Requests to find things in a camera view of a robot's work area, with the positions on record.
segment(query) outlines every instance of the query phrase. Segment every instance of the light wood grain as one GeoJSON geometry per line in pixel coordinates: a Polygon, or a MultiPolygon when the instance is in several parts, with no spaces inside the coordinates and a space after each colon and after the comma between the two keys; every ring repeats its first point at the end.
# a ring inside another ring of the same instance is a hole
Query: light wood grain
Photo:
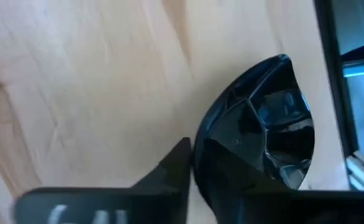
{"type": "MultiPolygon", "coordinates": [[[[332,182],[344,164],[311,1],[0,0],[0,174],[13,196],[129,187],[194,137],[231,81],[280,53],[315,119],[305,186],[346,189],[332,182]]],[[[202,220],[215,221],[193,185],[189,222],[202,220]]]]}

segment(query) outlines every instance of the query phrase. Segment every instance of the wooden table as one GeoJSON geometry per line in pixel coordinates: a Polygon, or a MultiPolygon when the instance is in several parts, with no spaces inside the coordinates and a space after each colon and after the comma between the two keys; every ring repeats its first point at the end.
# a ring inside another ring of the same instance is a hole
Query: wooden table
{"type": "MultiPolygon", "coordinates": [[[[312,1],[0,0],[0,223],[34,187],[134,184],[280,53],[314,118],[301,188],[348,189],[312,1]]],[[[194,184],[189,223],[215,223],[194,184]]]]}

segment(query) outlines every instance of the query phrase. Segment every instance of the wooden surface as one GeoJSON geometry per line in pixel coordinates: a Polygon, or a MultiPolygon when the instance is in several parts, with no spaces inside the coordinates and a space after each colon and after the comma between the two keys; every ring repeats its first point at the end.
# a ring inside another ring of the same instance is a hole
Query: wooden surface
{"type": "MultiPolygon", "coordinates": [[[[134,184],[280,53],[314,117],[302,188],[347,189],[311,1],[0,0],[1,222],[33,187],[134,184]]],[[[189,223],[215,223],[194,184],[189,223]]]]}

